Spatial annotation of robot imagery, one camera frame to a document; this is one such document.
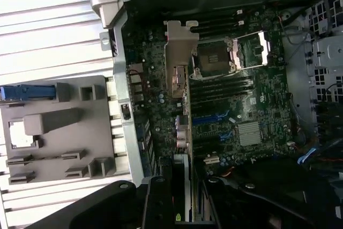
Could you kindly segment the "blue expansion slot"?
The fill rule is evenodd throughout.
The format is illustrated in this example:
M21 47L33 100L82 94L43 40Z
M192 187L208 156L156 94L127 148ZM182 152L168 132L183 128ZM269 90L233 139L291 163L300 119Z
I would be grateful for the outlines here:
M225 117L226 115L225 116L210 115L206 117L195 117L192 119L192 124L201 125L201 124L219 122L219 121L222 121Z

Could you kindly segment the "black plastic duct box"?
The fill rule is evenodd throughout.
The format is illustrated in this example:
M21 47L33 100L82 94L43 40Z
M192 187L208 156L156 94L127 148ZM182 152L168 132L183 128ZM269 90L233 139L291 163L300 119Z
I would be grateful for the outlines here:
M233 178L255 186L253 196L271 205L277 229L343 229L343 220L335 214L334 188L292 160L244 164L234 169Z

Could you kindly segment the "grey parts rack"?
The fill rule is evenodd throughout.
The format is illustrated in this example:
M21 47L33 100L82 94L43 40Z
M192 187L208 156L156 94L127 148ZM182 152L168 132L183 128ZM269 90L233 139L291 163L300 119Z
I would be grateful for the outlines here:
M9 184L104 178L115 172L106 79L87 76L36 80L14 85L54 86L56 98L1 100L7 159L15 156L80 155L81 160L37 161L7 167ZM23 121L35 147L12 149L9 122Z

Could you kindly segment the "green Dell motherboard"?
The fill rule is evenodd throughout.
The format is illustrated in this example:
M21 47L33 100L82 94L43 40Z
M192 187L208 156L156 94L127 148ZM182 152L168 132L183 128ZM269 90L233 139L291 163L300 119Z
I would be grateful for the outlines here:
M124 25L126 74L133 105L136 134L145 176L162 172L176 150L173 136L174 118L180 112L175 100L167 92L165 45L166 22L200 21L201 13L173 17L170 12L142 14L128 13ZM232 39L249 33L264 31L270 42L268 65L237 71L231 76L253 76L255 88L250 95L202 103L191 103L191 117L225 116L219 122L192 125L193 158L204 161L218 156L217 164L205 164L209 175L226 175L231 167L246 162L252 164L270 157L283 157L291 153L287 144L290 132L290 104L284 50L277 13L268 8L258 11L243 9L244 25L225 29L197 30L199 42ZM241 146L238 124L259 122L262 142Z

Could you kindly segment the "silver CPU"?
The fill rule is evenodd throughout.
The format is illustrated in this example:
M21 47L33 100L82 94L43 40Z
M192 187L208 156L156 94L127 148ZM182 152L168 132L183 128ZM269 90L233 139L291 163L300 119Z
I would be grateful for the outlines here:
M26 135L23 121L9 122L9 130L12 149L22 149L36 146L34 136Z

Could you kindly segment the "green RAM stick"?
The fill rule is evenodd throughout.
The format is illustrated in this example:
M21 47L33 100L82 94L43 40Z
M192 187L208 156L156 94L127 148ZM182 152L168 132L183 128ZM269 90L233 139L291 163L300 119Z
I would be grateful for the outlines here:
M61 156L53 156L53 157L34 157L33 155L27 156L15 156L9 158L6 161L7 167L11 166L25 166L30 163L34 163L37 161L54 161L54 160L81 160L83 157L80 155L72 154L72 155L61 155Z

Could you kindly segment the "RAM slot with white latches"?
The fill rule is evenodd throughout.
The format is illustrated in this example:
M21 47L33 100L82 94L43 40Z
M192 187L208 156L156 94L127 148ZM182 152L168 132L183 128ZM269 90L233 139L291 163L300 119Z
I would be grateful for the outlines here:
M235 86L250 86L253 84L254 82L252 80L202 82L200 84L191 85L190 90L200 91L200 90L223 89L223 88L235 87Z
M238 27L242 25L244 25L244 20L222 21L218 23L200 24L197 30L205 31L205 30L210 30L210 29L225 29L225 28L231 28L231 27Z
M215 101L215 100L221 100L221 99L228 99L233 97L240 97L244 95L250 95L252 92L231 92L231 93L225 93L225 94L207 94L207 95L197 95L191 97L191 103L202 103L202 102L209 102L209 101Z
M243 9L238 10L216 10L213 12L202 13L199 16L200 20L214 20L214 19L235 19L243 15Z

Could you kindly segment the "black RAM slot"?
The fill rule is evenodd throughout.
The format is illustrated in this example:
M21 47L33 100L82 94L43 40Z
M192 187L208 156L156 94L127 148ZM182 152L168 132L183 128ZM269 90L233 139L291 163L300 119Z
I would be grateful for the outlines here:
M208 14L208 15L220 15L220 14L230 14L230 13L237 13L237 11L242 10L241 6L231 6L225 8L213 8L208 10L202 10L201 14Z
M222 84L222 83L240 83L240 82L245 82L245 81L251 81L253 80L253 76L228 76L228 77L216 77L216 78L212 78L212 79L195 79L193 77L190 77L190 83L192 85L217 85L217 84Z
M254 86L228 87L228 88L201 88L191 92L192 97L214 97L216 95L243 94L253 90Z
M200 20L199 26L207 26L207 25L214 25L214 24L227 24L227 23L237 23L240 21L242 17L240 16L221 16L221 17L212 17Z

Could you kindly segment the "CPU socket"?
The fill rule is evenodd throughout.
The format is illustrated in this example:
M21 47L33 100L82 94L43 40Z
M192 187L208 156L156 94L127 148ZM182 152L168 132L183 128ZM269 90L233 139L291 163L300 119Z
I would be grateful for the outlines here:
M204 81L236 74L237 68L229 51L227 39L199 42L196 52L192 53L190 79Z

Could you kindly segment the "hard disk in blue carrier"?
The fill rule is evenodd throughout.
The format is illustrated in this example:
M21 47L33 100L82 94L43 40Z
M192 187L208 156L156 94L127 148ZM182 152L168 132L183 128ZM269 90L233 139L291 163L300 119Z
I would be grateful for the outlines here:
M1 100L27 101L38 98L56 98L55 87L26 84L0 86Z

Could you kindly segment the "open black PC case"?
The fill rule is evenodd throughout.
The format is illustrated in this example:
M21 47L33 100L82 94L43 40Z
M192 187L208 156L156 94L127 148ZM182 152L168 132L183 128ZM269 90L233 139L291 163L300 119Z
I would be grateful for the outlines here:
M128 13L138 11L142 14L160 14L167 11L173 17L177 17L213 8L241 6L250 11L268 8L277 13L284 50L292 136L292 140L287 145L292 148L292 151L283 157L270 157L263 160L292 160L297 165L325 178L336 193L330 173L343 172L343 104L321 102L315 99L311 76L313 70L310 67L312 63L311 38L320 39L320 36L310 29L309 15L315 4L324 3L327 17L327 29L324 35L329 36L332 23L328 0L91 0L91 2L93 10L101 18L104 28L110 34L109 44L114 59L113 76L117 100L130 170L136 187L143 183L147 184L154 176L161 176L170 183L171 190L172 160L162 167L160 174L144 175L126 74L123 29L128 21ZM201 215L203 221L209 223L205 229L217 229L206 197L207 178L218 177L228 182L239 183L233 178L234 169L244 164L252 164L246 162L231 167L226 175L207 174L205 163L200 159L194 159L193 164L198 189L197 213ZM337 197L335 214L343 219L343 214L340 213L343 209L343 197L338 195Z

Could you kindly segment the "silver chipset heatsink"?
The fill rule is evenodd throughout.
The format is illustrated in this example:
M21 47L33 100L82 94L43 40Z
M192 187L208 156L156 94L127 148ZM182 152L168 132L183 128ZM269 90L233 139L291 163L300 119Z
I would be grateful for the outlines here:
M259 122L240 123L237 127L241 146L256 145L262 142Z

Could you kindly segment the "metal drive cage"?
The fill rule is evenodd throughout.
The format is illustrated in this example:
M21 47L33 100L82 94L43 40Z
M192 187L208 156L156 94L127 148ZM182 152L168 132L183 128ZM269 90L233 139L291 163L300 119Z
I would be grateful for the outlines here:
M312 81L317 101L343 104L343 0L328 0L332 31L325 36L327 17L323 2L309 15L310 29L320 36L312 39Z

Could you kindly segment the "silver socket cover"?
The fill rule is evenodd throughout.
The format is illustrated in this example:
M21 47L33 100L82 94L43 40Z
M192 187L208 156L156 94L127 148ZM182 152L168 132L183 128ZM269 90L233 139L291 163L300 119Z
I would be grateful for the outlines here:
M233 38L229 53L236 71L240 71L268 65L270 51L265 32L257 31Z

